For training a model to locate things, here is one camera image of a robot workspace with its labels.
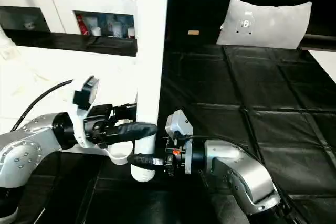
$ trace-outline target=white pole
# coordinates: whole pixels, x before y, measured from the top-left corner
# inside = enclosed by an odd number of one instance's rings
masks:
[[[167,0],[136,0],[138,53],[138,122],[157,124],[161,86]],[[135,153],[152,154],[155,136],[135,142]],[[150,181],[155,171],[131,166],[132,176],[140,182]]]

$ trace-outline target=black mat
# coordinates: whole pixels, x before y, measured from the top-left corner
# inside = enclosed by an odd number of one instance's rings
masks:
[[[336,85],[307,51],[170,48],[158,140],[177,109],[194,134],[228,136],[261,156],[311,223],[336,222]],[[29,223],[48,198],[56,160],[32,176],[17,223]],[[61,160],[38,223],[247,223],[227,185],[212,176],[176,180],[158,173],[142,184],[129,166],[106,157],[64,153]]]

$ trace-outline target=black surface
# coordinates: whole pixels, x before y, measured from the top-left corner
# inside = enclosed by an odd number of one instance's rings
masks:
[[[97,52],[100,54],[134,57],[137,51],[137,41],[135,39],[19,30],[5,30],[5,33],[18,46]]]
[[[183,109],[195,134],[227,136],[261,156],[311,223],[335,223],[334,89],[306,51],[170,47],[156,146],[165,146],[167,116]],[[59,182],[39,223],[248,223],[226,183],[211,175],[172,179],[158,172],[138,183],[128,165],[107,157],[61,157]],[[43,206],[56,164],[55,156],[48,157],[34,172],[18,223],[29,223]]]

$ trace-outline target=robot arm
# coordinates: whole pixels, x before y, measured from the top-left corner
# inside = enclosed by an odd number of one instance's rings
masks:
[[[166,131],[169,139],[164,156],[134,154],[129,163],[146,169],[164,168],[170,176],[203,169],[227,181],[250,223],[305,223],[285,216],[283,199],[271,175],[244,148],[223,140],[200,143],[192,139],[192,126],[182,110],[169,116]]]
[[[94,77],[75,83],[68,112],[41,115],[16,131],[0,135],[0,224],[15,220],[24,185],[50,153],[75,144],[105,149],[156,133],[155,124],[135,122],[136,104],[91,106],[97,85]],[[121,119],[134,122],[114,126]]]

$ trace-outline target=white pillow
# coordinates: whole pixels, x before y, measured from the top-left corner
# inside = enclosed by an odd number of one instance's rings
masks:
[[[217,44],[296,49],[306,33],[311,4],[274,7],[230,0]]]

